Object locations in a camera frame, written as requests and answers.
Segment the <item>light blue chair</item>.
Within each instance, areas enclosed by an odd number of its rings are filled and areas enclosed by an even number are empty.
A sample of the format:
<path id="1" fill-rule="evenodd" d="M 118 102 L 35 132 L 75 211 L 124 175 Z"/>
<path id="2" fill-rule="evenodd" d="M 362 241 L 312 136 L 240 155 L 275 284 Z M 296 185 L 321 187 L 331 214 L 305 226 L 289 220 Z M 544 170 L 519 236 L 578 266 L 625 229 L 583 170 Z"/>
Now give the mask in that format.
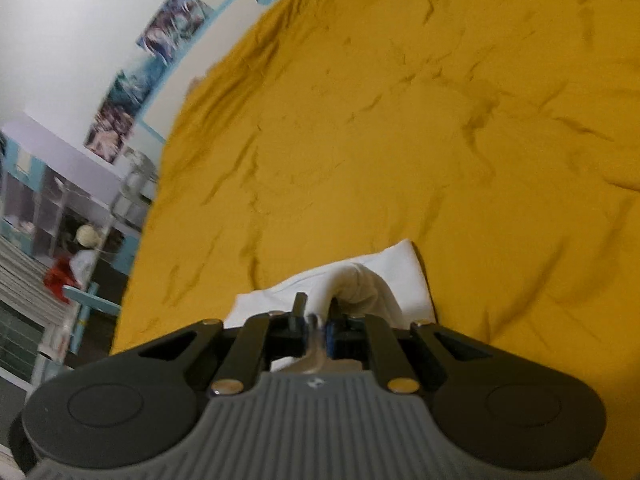
<path id="1" fill-rule="evenodd" d="M 70 285 L 64 285 L 62 288 L 64 297 L 78 304 L 78 311 L 73 329 L 70 332 L 70 343 L 68 344 L 68 351 L 70 353 L 77 354 L 79 352 L 90 314 L 93 311 L 111 315 L 114 316 L 114 318 L 118 318 L 120 315 L 122 307 L 116 304 L 116 302 L 99 297 L 98 290 L 99 284 L 96 282 L 91 282 L 87 290 L 82 290 Z"/>

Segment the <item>blue white desk shelving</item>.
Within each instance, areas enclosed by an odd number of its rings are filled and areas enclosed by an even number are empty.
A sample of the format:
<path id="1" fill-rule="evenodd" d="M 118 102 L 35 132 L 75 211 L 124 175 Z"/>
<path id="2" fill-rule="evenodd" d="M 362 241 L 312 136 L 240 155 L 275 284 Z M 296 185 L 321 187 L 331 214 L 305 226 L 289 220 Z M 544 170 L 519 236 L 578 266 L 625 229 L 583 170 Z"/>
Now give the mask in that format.
<path id="1" fill-rule="evenodd" d="M 28 116 L 1 128 L 1 234 L 46 272 L 70 256 L 81 287 L 122 301 L 156 180 L 154 162 L 126 146 L 115 170 Z"/>

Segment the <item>wall posters strip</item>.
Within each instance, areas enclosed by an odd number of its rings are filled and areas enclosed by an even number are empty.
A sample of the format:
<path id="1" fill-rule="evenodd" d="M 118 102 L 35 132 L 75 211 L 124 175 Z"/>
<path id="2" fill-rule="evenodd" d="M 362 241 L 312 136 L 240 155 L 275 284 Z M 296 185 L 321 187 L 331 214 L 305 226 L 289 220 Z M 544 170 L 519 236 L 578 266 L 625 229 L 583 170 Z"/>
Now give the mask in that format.
<path id="1" fill-rule="evenodd" d="M 85 148 L 110 164 L 134 122 L 214 9 L 203 0 L 165 0 L 136 40 L 137 50 L 115 76 L 93 117 Z"/>

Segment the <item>red item on desk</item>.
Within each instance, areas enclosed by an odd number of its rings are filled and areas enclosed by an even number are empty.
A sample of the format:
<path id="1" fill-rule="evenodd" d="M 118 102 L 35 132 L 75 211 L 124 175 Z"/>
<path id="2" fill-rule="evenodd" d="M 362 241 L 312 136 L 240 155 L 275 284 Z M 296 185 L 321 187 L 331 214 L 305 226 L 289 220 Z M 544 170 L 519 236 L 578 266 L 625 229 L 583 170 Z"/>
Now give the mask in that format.
<path id="1" fill-rule="evenodd" d="M 70 267 L 70 256 L 55 259 L 53 266 L 44 274 L 43 285 L 57 300 L 62 301 L 63 304 L 70 304 L 70 300 L 64 295 L 63 288 L 65 286 L 80 288 Z"/>

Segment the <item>white blue headboard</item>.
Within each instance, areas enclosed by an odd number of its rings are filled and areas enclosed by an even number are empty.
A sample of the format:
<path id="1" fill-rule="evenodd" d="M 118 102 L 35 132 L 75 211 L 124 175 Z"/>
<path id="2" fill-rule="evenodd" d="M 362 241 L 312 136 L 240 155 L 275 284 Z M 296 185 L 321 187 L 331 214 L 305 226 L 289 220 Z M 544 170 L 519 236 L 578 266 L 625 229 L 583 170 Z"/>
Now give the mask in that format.
<path id="1" fill-rule="evenodd" d="M 164 144 L 190 84 L 206 75 L 279 0 L 203 0 L 213 13 L 177 55 L 151 92 L 134 122 L 132 140 Z"/>

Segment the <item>mustard yellow bed cover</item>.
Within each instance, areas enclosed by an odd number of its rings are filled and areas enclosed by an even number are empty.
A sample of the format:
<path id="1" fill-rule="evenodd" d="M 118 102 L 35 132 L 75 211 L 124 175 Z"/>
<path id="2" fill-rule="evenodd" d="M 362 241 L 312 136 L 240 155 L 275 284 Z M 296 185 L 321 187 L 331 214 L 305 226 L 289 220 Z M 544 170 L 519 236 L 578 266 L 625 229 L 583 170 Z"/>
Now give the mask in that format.
<path id="1" fill-rule="evenodd" d="M 178 116 L 122 351 L 411 240 L 439 322 L 572 374 L 639 472 L 639 0 L 281 0 Z"/>

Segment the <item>window with frame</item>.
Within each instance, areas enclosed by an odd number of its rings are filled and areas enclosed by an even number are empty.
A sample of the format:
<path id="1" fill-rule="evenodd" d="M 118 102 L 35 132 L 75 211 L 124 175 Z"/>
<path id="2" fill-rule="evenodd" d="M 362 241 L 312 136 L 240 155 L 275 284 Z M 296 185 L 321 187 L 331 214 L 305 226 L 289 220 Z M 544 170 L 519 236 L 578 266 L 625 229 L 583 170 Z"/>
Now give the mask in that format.
<path id="1" fill-rule="evenodd" d="M 43 284 L 46 268 L 1 241 L 1 378 L 30 396 L 64 368 L 68 305 Z"/>

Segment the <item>white printed t-shirt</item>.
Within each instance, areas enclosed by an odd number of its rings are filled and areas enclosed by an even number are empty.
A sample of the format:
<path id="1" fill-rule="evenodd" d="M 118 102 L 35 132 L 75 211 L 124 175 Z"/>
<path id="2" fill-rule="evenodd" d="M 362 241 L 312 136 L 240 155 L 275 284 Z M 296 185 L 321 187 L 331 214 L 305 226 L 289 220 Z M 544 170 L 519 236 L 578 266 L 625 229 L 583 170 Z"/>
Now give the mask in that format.
<path id="1" fill-rule="evenodd" d="M 240 327 L 254 315 L 289 311 L 299 292 L 307 296 L 303 318 L 315 330 L 328 327 L 333 299 L 343 314 L 377 315 L 393 328 L 436 320 L 416 250 L 410 240 L 402 240 L 382 252 L 318 266 L 270 288 L 241 294 L 224 326 Z"/>

